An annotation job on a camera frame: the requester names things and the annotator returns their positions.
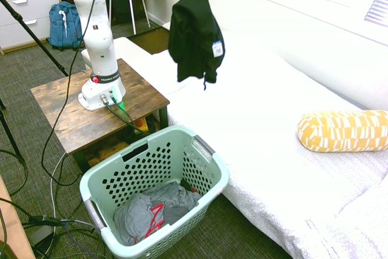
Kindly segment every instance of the white dresser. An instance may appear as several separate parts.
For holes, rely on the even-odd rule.
[[[41,40],[50,36],[49,11],[61,0],[7,0]],[[0,4],[0,53],[36,44],[24,28]]]

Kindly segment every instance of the basket handle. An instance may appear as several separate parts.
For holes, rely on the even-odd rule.
[[[90,216],[92,217],[92,220],[96,225],[96,227],[98,227],[98,229],[100,230],[103,227],[106,227],[105,223],[102,221],[101,217],[99,216],[98,210],[96,210],[95,206],[93,205],[93,202],[90,199],[85,201],[85,206]]]
[[[216,151],[212,149],[200,136],[195,135],[194,138],[199,142],[210,154],[214,154]]]

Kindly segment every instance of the black pole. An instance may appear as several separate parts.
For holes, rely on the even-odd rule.
[[[12,134],[11,134],[11,131],[10,131],[10,129],[9,129],[9,127],[8,127],[8,125],[7,125],[7,123],[6,123],[6,121],[5,121],[5,118],[4,118],[4,115],[3,115],[2,111],[1,111],[1,109],[0,109],[0,122],[1,122],[1,124],[2,124],[2,126],[3,126],[3,128],[4,128],[4,130],[5,130],[5,133],[6,133],[7,136],[8,136],[8,139],[9,139],[10,142],[11,142],[11,145],[12,145],[13,150],[15,151],[15,154],[17,154],[17,156],[19,156],[19,157],[22,157],[22,154],[20,154],[18,145],[16,145],[16,142],[15,142],[15,140],[13,139],[13,136],[12,136]]]
[[[2,109],[2,110],[6,109],[4,103],[2,103],[2,101],[1,101],[1,98],[0,98],[0,109]]]
[[[6,0],[0,0],[0,2],[4,5],[4,7],[11,13],[13,18],[15,18],[25,29],[25,31],[36,41],[36,43],[42,48],[42,50],[46,53],[46,55],[54,62],[54,64],[57,66],[57,68],[66,76],[68,77],[69,74],[66,73],[65,68],[58,63],[58,61],[54,58],[54,56],[46,49],[46,47],[42,44],[42,42],[36,37],[36,35],[30,30],[30,28],[27,26],[27,24],[24,23],[23,17],[17,13]]]

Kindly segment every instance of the bed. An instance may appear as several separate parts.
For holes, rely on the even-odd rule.
[[[223,35],[226,56],[205,91],[196,78],[176,82],[168,51],[149,55],[126,39],[116,51],[170,100],[170,125],[220,154],[224,195],[293,258],[388,258],[388,152],[316,153],[296,136],[306,112],[358,108],[253,37]]]

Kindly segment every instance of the dark doormat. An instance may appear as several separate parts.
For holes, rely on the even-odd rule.
[[[128,39],[153,55],[168,49],[169,31],[163,27],[158,27],[148,32],[129,36]]]

